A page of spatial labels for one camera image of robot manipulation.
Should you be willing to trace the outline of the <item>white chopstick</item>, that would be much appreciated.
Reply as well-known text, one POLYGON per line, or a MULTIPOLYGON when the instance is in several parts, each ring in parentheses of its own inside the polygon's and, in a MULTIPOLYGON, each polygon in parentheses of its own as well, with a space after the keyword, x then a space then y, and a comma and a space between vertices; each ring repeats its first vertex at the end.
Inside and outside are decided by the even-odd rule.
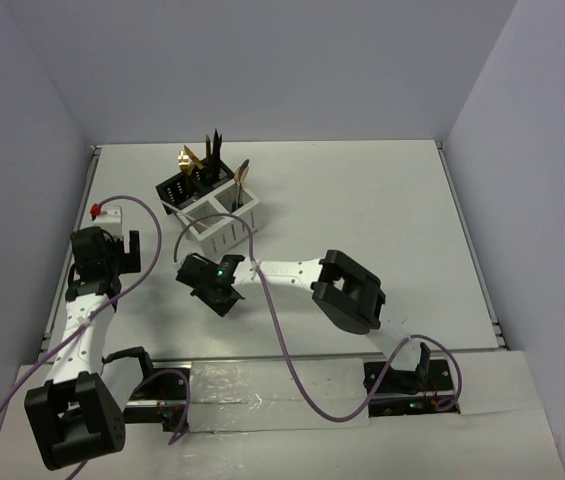
POLYGON ((181 220, 186 226, 191 226, 193 229, 201 228, 202 230, 207 230, 209 228, 209 225, 203 220, 194 218, 191 214, 188 214, 176 208, 167 201, 159 199, 159 202, 164 207, 168 215, 174 215, 178 220, 181 220))

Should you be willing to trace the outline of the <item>gold fork green handle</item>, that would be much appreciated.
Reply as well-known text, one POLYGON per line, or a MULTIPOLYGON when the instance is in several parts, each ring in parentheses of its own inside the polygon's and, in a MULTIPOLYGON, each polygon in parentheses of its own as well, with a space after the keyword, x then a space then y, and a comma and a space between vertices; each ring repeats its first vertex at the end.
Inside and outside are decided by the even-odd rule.
POLYGON ((195 163, 191 159, 187 158, 183 165, 183 172, 186 175, 186 185, 188 190, 192 190, 194 188, 192 174, 195 168, 195 163))
POLYGON ((182 172, 185 174, 189 173, 189 169, 191 166, 191 160, 189 155, 185 150, 181 150, 178 154, 178 166, 182 172))

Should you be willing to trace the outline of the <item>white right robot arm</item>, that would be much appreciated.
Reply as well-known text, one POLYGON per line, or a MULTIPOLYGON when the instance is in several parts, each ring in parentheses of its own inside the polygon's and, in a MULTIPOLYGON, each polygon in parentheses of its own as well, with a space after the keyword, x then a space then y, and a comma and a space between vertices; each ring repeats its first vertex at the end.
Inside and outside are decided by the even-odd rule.
POLYGON ((197 253, 177 263, 176 280, 220 316, 244 298, 246 285, 277 285, 310 298, 337 329, 367 337, 385 356, 398 383, 417 391, 429 382, 430 348, 383 314, 381 280, 339 250, 300 261, 256 261, 229 254, 214 262, 197 253))

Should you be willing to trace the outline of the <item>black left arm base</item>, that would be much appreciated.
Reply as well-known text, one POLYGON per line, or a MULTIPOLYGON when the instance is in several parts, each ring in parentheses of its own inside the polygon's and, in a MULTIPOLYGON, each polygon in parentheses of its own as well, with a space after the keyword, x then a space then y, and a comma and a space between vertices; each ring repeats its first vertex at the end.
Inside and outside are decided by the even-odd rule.
POLYGON ((114 352, 103 359, 102 379, 126 424, 155 424, 175 439, 188 428, 190 370, 156 366, 143 347, 114 352))

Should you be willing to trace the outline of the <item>gold spoon green handle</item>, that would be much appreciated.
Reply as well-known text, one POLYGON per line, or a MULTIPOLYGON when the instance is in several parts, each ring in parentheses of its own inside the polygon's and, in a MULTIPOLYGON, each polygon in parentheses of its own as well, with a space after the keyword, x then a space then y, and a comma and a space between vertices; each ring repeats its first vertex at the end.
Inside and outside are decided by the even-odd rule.
POLYGON ((238 170, 236 171, 235 176, 234 176, 235 189, 234 189, 234 199, 233 199, 233 203, 232 203, 232 212, 235 212, 236 210, 238 210, 242 205, 242 204, 238 203, 238 191, 239 191, 238 177, 239 177, 239 173, 240 173, 240 167, 238 168, 238 170))

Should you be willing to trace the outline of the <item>black spoon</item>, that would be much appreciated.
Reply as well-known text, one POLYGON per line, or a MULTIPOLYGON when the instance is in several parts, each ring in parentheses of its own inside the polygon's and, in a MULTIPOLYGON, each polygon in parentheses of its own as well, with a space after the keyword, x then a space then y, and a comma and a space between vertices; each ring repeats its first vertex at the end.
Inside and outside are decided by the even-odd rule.
POLYGON ((245 159, 244 162, 242 163, 241 167, 240 167, 240 173, 239 173, 239 177, 238 177, 238 183, 239 183, 238 203, 239 204, 243 203, 244 183, 245 183, 245 179, 246 179, 248 172, 249 172, 249 163, 250 163, 250 160, 245 159))

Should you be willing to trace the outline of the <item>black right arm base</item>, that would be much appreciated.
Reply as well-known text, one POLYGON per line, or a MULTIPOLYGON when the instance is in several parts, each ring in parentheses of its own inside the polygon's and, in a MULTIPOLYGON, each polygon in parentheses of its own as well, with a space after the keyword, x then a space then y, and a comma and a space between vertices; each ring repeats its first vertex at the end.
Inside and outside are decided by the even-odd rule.
POLYGON ((370 417, 459 414, 455 395, 450 361, 422 354, 415 371, 390 367, 367 409, 370 417))

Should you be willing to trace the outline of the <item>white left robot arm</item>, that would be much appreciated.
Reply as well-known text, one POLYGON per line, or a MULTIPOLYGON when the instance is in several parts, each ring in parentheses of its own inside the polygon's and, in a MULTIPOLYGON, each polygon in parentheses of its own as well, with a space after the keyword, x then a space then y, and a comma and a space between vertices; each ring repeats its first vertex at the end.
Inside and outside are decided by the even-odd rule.
POLYGON ((126 440, 123 409, 132 395, 150 396, 156 371, 132 358, 103 356, 122 294, 120 277, 141 269, 140 235, 123 241, 101 227, 71 235, 66 325, 42 386, 24 408, 42 461, 54 471, 119 452, 126 440))

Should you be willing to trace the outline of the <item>black knife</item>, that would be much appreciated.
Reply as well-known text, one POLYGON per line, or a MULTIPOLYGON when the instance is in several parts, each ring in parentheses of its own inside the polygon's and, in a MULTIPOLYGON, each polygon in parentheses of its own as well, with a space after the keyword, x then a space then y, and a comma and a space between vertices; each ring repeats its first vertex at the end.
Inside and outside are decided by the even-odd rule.
POLYGON ((214 131, 212 146, 211 146, 211 164, 215 171, 219 170, 220 149, 221 149, 221 135, 217 130, 214 131))
POLYGON ((213 155, 215 160, 216 171, 220 170, 222 140, 223 140, 222 135, 219 134, 217 130, 215 130, 213 137, 213 155))

